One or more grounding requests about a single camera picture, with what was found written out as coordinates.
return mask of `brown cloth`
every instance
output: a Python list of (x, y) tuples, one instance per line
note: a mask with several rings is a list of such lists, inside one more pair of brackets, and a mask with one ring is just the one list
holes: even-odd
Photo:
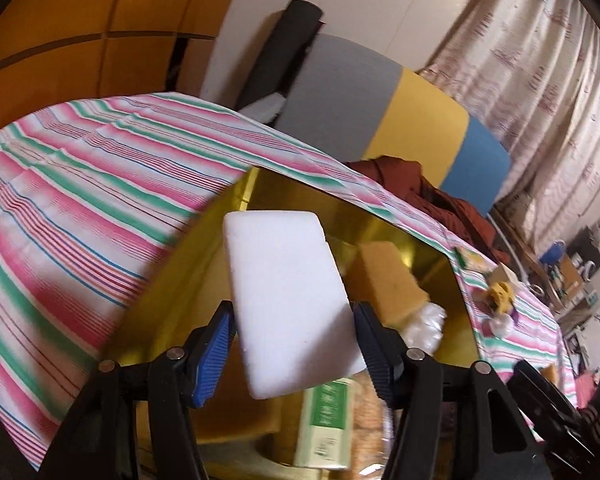
[(347, 166), (437, 220), (491, 260), (509, 263), (507, 253), (493, 248), (496, 231), (489, 221), (466, 200), (432, 186), (422, 176), (419, 162), (383, 155), (373, 160), (348, 162)]

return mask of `blue panel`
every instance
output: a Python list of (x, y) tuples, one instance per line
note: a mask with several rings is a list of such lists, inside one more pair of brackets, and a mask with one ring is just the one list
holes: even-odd
[(485, 216), (509, 172), (509, 153), (482, 123), (469, 116), (469, 126), (456, 160), (440, 189), (467, 200)]

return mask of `metal screw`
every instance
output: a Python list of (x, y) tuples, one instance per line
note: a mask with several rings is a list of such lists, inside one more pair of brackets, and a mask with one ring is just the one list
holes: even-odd
[(179, 346), (173, 346), (167, 350), (167, 357), (172, 361), (177, 361), (184, 357), (184, 350)]
[(106, 374), (106, 373), (112, 371), (113, 368), (115, 368), (115, 367), (116, 367), (116, 364), (111, 359), (104, 359), (104, 361), (101, 361), (100, 364), (98, 365), (98, 370), (100, 370), (102, 373)]
[(407, 357), (412, 361), (422, 361), (424, 359), (424, 352), (419, 348), (409, 348), (407, 350)]
[(491, 373), (491, 365), (485, 361), (478, 361), (475, 364), (475, 371), (479, 374), (488, 375)]

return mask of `patterned curtain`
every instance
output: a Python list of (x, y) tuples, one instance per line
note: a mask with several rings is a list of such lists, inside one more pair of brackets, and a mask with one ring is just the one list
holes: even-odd
[(500, 191), (540, 253), (600, 183), (600, 30), (578, 0), (481, 0), (421, 75), (500, 140)]

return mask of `striped tablecloth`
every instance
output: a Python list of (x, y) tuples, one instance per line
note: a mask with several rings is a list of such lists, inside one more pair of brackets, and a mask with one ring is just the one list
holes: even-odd
[(251, 166), (353, 202), (448, 254), (480, 355), (506, 379), (526, 358), (560, 369), (557, 324), (529, 294), (506, 340), (486, 337), (459, 270), (462, 243), (331, 157), (225, 108), (176, 93), (69, 102), (0, 131), (0, 418), (40, 464), (100, 349), (192, 215)]

